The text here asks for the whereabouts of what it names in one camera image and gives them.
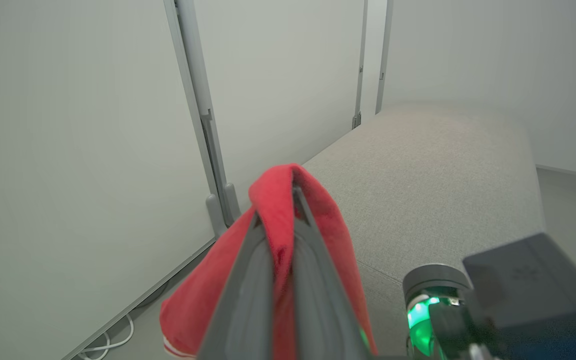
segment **white cable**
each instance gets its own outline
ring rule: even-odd
[[[135,333],[135,323],[133,323],[133,319],[132,317],[130,317],[130,314],[126,314],[126,319],[128,319],[128,322],[130,323],[130,333],[128,334],[128,337],[114,344],[110,344],[110,336],[108,335],[107,332],[104,332],[103,335],[105,336],[105,346],[85,348],[78,354],[79,357],[82,358],[83,360],[102,360],[106,356],[106,354],[108,354],[108,350],[126,344],[128,340],[130,340],[133,337],[133,334]],[[99,357],[89,358],[88,356],[86,356],[86,353],[89,353],[91,351],[103,351],[103,353]]]

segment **black cable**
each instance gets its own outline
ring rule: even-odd
[[[164,282],[164,284],[161,285],[159,289],[156,289],[152,294],[149,294],[148,297],[143,299],[143,301],[140,302],[139,305],[135,306],[133,310],[144,308],[154,303],[158,298],[160,298],[160,296],[162,296],[166,292],[166,289],[168,289],[169,284],[170,280]]]

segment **gray floor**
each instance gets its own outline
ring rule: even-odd
[[[576,175],[544,169],[537,169],[537,175],[548,233],[576,262]],[[135,324],[133,338],[123,346],[109,351],[104,360],[169,360],[172,358],[163,350],[159,324],[160,307],[163,299],[175,291],[190,269],[194,268],[202,258],[203,256],[199,256],[192,264],[174,276],[166,293],[152,305],[130,313]],[[110,329],[109,334],[112,342],[121,341],[128,335],[128,322],[122,319]]]

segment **red fabric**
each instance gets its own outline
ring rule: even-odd
[[[332,257],[336,271],[377,353],[348,228],[335,201],[324,187],[297,164],[275,166],[261,175],[248,191],[252,207],[214,244],[182,285],[163,302],[159,321],[164,337],[176,353],[196,354],[219,296],[226,284],[254,212],[263,221],[274,259],[274,360],[295,360],[293,315],[293,180],[301,186]]]

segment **gray upholstered cushion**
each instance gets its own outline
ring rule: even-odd
[[[405,354],[402,279],[543,231],[525,131],[448,105],[386,109],[304,164],[350,230],[377,347]]]

